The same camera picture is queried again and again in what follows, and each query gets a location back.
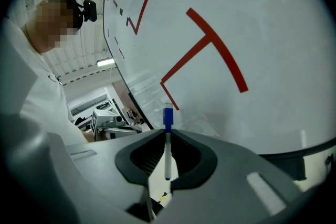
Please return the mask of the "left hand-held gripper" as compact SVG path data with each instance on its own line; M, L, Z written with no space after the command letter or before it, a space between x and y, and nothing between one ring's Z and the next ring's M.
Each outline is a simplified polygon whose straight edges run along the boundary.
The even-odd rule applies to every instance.
M127 124L122 116L108 110L94 109L90 126L95 141L112 140L142 133L140 127Z

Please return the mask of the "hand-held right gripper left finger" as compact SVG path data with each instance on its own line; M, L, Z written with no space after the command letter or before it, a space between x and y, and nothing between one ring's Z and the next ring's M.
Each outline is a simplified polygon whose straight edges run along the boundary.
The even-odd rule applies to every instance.
M65 213L58 223L166 223L153 215L148 175L131 153L163 136L152 130L115 140L65 146L48 134L49 155Z

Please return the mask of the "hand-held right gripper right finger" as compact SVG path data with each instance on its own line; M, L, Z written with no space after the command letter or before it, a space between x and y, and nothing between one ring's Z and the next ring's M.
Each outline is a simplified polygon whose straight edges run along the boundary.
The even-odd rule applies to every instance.
M254 152L186 131L172 134L178 178L158 223L284 223L300 189Z

